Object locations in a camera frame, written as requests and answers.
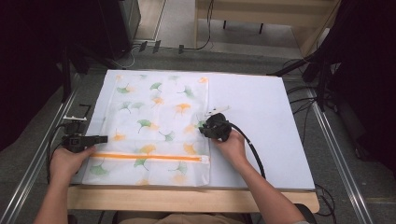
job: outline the gray carpet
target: gray carpet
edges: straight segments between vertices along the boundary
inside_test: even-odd
[[[183,54],[177,54],[176,50],[170,49],[162,49],[160,52],[152,54],[149,52],[150,50],[136,52],[134,54],[135,63],[131,69],[217,71],[262,75],[279,70],[287,61],[279,58],[204,51],[186,51]],[[127,64],[129,62],[127,58],[126,56],[120,63]],[[78,108],[77,104],[95,102],[95,97],[101,90],[106,69],[101,64],[95,62],[91,62],[91,64],[92,68],[89,74],[83,76],[82,88],[79,90],[74,106],[70,108],[69,116],[82,115],[83,109]],[[284,80],[287,90],[304,85],[298,70],[293,71],[291,75],[284,76]],[[301,90],[292,93],[290,100],[305,97],[307,97],[306,90]],[[62,90],[58,90],[32,119],[21,137],[0,153],[0,212],[2,215],[59,108],[61,98]],[[293,110],[303,103],[293,104]],[[306,111],[303,111],[295,116],[302,138],[305,115]],[[396,215],[393,212],[396,210],[396,183],[392,173],[378,162],[358,160],[342,121],[330,109],[326,109],[326,116],[332,125],[332,130],[346,157],[349,168],[367,200],[367,206],[374,223],[394,223],[396,220]],[[326,188],[335,199],[337,223],[359,223],[313,110],[308,113],[306,120],[304,150],[315,182]],[[46,174],[42,169],[24,202],[16,223],[31,223],[33,221],[46,188]],[[322,200],[319,201],[320,212],[328,213],[325,203]],[[70,211],[70,213],[78,217],[79,223],[96,223],[100,216],[100,211]],[[106,212],[102,223],[111,223],[113,214],[114,212],[111,211]],[[316,219],[318,223],[332,223],[331,217],[316,216]]]

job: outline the hand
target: hand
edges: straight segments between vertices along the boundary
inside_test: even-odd
[[[51,182],[57,178],[68,185],[72,176],[81,167],[82,162],[95,150],[95,147],[89,147],[79,153],[73,153],[63,147],[56,149],[49,167]]]
[[[245,138],[236,130],[231,131],[227,141],[221,142],[218,139],[212,139],[212,142],[236,170],[239,171],[241,166],[248,163],[245,152]]]

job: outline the forearm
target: forearm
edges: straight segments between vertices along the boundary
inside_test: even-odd
[[[294,223],[304,220],[296,206],[262,178],[250,163],[242,163],[237,170],[247,183],[266,223]]]
[[[67,189],[68,180],[51,181],[44,201],[35,218],[35,224],[67,224]]]

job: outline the person's left hand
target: person's left hand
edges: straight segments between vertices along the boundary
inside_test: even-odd
[[[63,147],[56,149],[49,167],[51,182],[53,179],[58,179],[68,185],[82,162],[95,150],[95,147],[89,147],[79,153],[73,153]]]

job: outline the clothing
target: clothing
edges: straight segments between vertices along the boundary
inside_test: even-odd
[[[117,224],[251,224],[249,214],[118,212]],[[294,224],[309,224],[306,221]]]

